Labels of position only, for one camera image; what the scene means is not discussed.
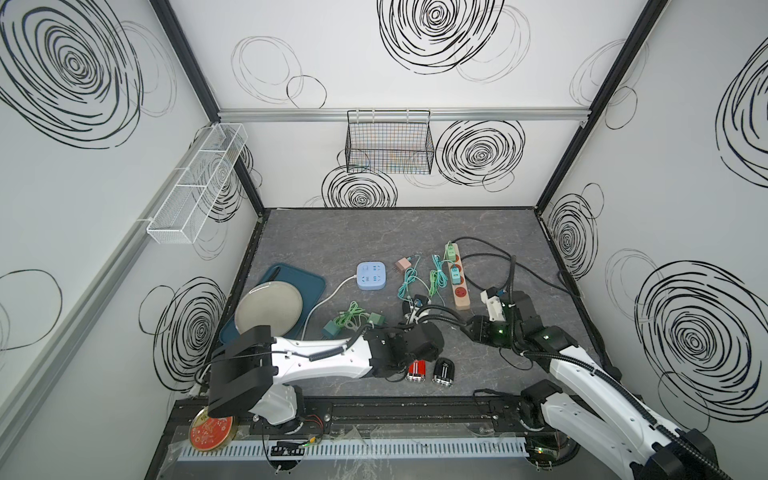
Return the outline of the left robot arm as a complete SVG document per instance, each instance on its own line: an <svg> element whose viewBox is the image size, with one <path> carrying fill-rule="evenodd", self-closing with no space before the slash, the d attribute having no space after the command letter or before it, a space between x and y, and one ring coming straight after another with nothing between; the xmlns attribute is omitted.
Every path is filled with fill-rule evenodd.
<svg viewBox="0 0 768 480"><path fill-rule="evenodd" d="M292 340L256 326L211 357L208 414L250 413L281 426L303 414L298 381L345 377L387 378L415 361L436 360L444 338L433 324L365 327L349 339Z"/></svg>

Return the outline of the teal cable pink charger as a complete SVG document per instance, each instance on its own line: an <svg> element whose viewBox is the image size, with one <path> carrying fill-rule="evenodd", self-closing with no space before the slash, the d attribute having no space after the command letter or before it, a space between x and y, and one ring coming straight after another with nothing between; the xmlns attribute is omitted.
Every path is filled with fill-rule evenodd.
<svg viewBox="0 0 768 480"><path fill-rule="evenodd" d="M397 291L397 297L400 300L407 301L410 300L411 294L410 294L410 286L417 281L420 281L419 274L418 274L418 265L421 260L420 255L412 255L410 257L403 257L408 258L411 263L412 267L409 268L405 273L401 273L403 276L402 283Z"/></svg>

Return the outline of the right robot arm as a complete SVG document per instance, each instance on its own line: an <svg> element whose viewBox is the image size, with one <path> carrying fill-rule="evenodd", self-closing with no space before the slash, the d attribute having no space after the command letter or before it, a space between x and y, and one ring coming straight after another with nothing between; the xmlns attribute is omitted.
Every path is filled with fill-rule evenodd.
<svg viewBox="0 0 768 480"><path fill-rule="evenodd" d="M522 291L480 295L487 309L469 335L539 365L549 379L520 394L521 424L550 427L622 479L725 479L714 444L654 412L595 362L565 330L546 326Z"/></svg>

